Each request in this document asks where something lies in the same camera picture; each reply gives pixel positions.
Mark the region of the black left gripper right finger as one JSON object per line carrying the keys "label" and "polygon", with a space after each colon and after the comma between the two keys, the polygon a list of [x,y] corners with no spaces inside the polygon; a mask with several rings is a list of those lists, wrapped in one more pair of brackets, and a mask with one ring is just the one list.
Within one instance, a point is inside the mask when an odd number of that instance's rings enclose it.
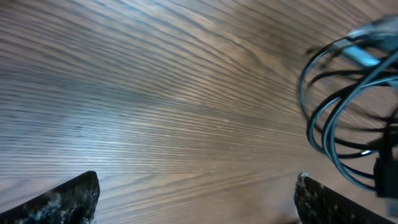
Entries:
{"label": "black left gripper right finger", "polygon": [[294,204],[303,224],[383,224],[390,220],[310,178],[301,171],[295,183]]}

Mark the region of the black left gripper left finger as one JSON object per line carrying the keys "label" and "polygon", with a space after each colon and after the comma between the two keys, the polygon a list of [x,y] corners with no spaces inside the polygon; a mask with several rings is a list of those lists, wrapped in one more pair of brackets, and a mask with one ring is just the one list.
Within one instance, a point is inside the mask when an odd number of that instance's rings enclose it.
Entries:
{"label": "black left gripper left finger", "polygon": [[95,216],[100,184],[95,171],[81,175],[1,213],[1,224],[87,224]]}

